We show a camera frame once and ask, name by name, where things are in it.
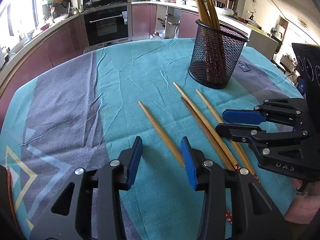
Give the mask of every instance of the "teal tablecloth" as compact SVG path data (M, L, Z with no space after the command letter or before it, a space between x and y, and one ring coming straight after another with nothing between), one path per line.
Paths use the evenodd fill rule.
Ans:
M177 147L187 136L193 148L222 166L172 82L182 87L214 126L216 120L195 89L220 115L226 108L253 109L265 98L301 96L280 70L249 47L244 47L226 88L204 87L187 71L193 45L191 39L175 39L110 46L57 66L15 93L0 135L0 158L13 175L13 200L26 237L74 169L100 168L131 147L139 135L143 155L135 184L121 192L127 238L196 239L203 193L191 189L186 172L138 101L148 107ZM288 130L269 122L260 126L267 132ZM231 144L226 144L242 164ZM290 179L258 168L253 152L246 144L242 147L262 186L284 214L295 195ZM226 232L230 236L228 223Z

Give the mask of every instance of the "wooden chopstick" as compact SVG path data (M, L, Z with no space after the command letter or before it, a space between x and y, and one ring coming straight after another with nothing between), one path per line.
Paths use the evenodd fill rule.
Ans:
M199 116L201 121L204 123L204 125L208 128L212 136L215 138L215 140L220 145L221 149L233 165L233 168L238 171L241 169L240 165L238 164L238 161L233 156L233 154L230 152L229 148L226 146L226 144L223 142L221 137L217 134L216 130L212 127L212 125L209 123L209 121L206 119L206 117L201 113L201 111L196 107L196 105L191 101L191 99L185 94L185 92L177 85L175 82L173 85L176 87L176 89L179 91L179 93L183 96L183 98L189 103L189 105L192 107L192 109L196 112L196 114Z
M172 152L173 156L177 159L177 161L180 163L182 167L184 167L184 162L182 159L182 155L180 151L176 148L172 140L169 138L169 136L165 133L165 131L161 128L160 124L157 122L157 120L152 116L152 114L149 112L149 110L146 108L146 106L139 101L139 105L141 106L143 112L146 114L148 119L150 120L151 124L157 131L157 133L160 135L164 143L167 145L169 150Z
M205 103L205 105L207 106L207 108L210 110L210 112L213 114L213 116L215 117L215 119L219 122L219 123L224 123L224 121L222 120L222 118L220 117L220 115L217 113L217 111L213 108L213 106L210 104L210 102L207 100L207 98L198 90L196 89L197 94L200 96L200 98L202 99L202 101ZM234 142L232 140L230 140L231 144L233 145L233 147L236 149L239 157L241 158L241 160L244 163L244 166L248 169L248 171L253 174L255 177L256 172L254 171L254 168L252 167L248 157L245 155L244 151L242 150L241 146L239 145L239 143Z
M199 11L199 18L200 18L200 21L204 24L207 24L207 25L212 25L210 23L210 17L209 17L209 14L208 14L208 11L204 5L204 2L203 0L196 0L196 3L197 3L197 7L198 7L198 11Z
M233 168L232 164L230 163L229 159L226 157L226 155L222 151L221 147L219 146L217 141L214 139L212 134L209 132L207 127L204 125L204 123L201 121L201 119L198 117L196 112L192 109L192 107L189 105L189 103L183 97L181 97L180 99L184 103L186 108L189 110L190 114L193 116L193 118L195 119L195 121L197 122L197 124L199 125L201 130L203 131L204 135L207 137L207 139L211 143L212 147L215 149L217 155L219 156L220 160L223 162L224 166L228 170L233 171L234 168Z
M219 19L218 19L218 15L216 12L216 9L214 7L214 1L213 0L209 0L211 7L212 7L212 12L213 12L213 19L212 22L215 22L216 28L220 29L220 23L219 23Z

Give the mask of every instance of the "oven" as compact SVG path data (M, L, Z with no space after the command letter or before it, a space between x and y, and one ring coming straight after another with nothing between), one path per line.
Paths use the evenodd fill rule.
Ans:
M132 41L131 3L104 6L85 12L87 50Z

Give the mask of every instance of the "bowl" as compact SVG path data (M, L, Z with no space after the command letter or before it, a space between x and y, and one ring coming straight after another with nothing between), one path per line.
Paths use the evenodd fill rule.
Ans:
M168 2L169 0L160 0L160 2Z
M50 23L47 23L46 25L40 27L40 30L41 30L41 31L44 31L44 30L48 29L49 26L50 26Z

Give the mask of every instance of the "yellow triangle pattern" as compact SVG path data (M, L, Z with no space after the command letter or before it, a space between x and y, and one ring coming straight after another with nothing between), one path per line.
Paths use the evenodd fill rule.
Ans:
M5 166L8 167L8 160L7 157L10 155L10 157L24 170L26 174L30 176L30 179L28 179L27 183L24 185L23 189L21 190L16 203L14 204L14 209L17 211L19 205L21 204L22 198L31 186L32 182L36 179L37 174L35 174L31 169L29 169L18 157L15 155L15 153L7 146L6 152L5 152Z

